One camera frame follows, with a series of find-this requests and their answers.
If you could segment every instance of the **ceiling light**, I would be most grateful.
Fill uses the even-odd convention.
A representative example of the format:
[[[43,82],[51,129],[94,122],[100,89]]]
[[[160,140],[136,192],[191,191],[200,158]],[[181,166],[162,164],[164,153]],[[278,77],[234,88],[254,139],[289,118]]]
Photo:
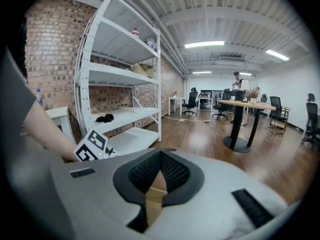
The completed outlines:
[[[223,46],[225,41],[208,41],[208,42],[194,42],[185,44],[185,48],[192,48],[192,47],[200,47],[200,46]]]
[[[267,50],[266,53],[267,53],[267,54],[270,54],[270,55],[273,55],[273,56],[276,56],[276,57],[278,57],[279,59],[284,60],[284,61],[289,60],[288,57],[286,57],[286,56],[284,56],[284,55],[282,55],[282,54],[280,54],[280,53],[277,53],[277,52],[275,52],[275,51],[273,51],[273,50]]]
[[[198,74],[209,74],[209,73],[211,73],[211,71],[192,72],[192,74],[196,74],[196,75],[198,75]]]

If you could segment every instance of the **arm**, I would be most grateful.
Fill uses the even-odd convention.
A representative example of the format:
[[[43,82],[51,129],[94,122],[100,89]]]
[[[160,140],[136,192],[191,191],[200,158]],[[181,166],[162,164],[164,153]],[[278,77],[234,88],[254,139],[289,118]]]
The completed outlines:
[[[30,135],[44,147],[58,152],[63,158],[78,161],[74,155],[77,145],[63,134],[37,101],[33,103],[23,125]]]

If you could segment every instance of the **wooden floor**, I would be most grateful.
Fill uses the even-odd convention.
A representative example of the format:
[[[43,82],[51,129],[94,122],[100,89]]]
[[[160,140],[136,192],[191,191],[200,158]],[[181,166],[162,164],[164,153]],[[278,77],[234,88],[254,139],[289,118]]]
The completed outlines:
[[[209,120],[214,112],[200,111],[197,117],[182,115],[184,119]],[[179,110],[170,118],[180,119]],[[231,163],[268,185],[290,205],[301,200],[318,167],[320,154],[301,145],[302,132],[288,126],[284,134],[274,134],[266,129],[267,117],[261,119],[249,153],[234,152],[223,143],[232,129],[230,121],[219,119],[213,123],[162,118],[162,141],[152,147],[177,149],[197,156]],[[241,126],[239,137],[249,139],[254,117],[248,116],[248,125]],[[157,124],[148,127],[156,130]],[[155,188],[165,190],[164,179],[157,178]]]

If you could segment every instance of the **black vent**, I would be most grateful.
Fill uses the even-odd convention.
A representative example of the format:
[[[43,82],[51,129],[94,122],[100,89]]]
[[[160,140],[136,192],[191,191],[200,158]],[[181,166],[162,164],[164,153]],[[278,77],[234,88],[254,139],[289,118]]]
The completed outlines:
[[[240,189],[232,195],[256,228],[274,218],[247,190]]]
[[[70,174],[73,178],[79,178],[82,176],[86,176],[89,174],[93,174],[96,171],[92,168],[85,168],[85,169],[81,169],[81,170],[76,170],[76,171],[70,171]]]

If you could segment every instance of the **high table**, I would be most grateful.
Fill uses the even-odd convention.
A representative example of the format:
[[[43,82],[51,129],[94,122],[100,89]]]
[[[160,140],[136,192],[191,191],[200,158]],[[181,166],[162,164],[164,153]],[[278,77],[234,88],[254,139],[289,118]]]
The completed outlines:
[[[168,115],[170,116],[170,101],[174,100],[173,111],[176,112],[176,100],[180,101],[180,117],[182,117],[182,101],[185,100],[184,97],[168,97]]]
[[[236,151],[239,153],[248,153],[251,150],[251,144],[256,134],[259,117],[260,117],[260,110],[276,110],[276,108],[274,106],[267,105],[265,103],[258,103],[258,102],[256,104],[251,104],[250,102],[247,103],[247,102],[234,101],[234,100],[220,100],[219,103],[236,106],[231,135],[225,137],[223,139],[223,143],[233,151]],[[248,142],[243,138],[238,138],[242,117],[244,114],[244,108],[256,109],[254,123],[253,123],[251,135]]]
[[[210,101],[210,111],[212,111],[212,98],[208,98],[208,97],[198,97],[199,99],[199,102],[198,102],[198,110],[200,111],[200,100],[209,100]]]

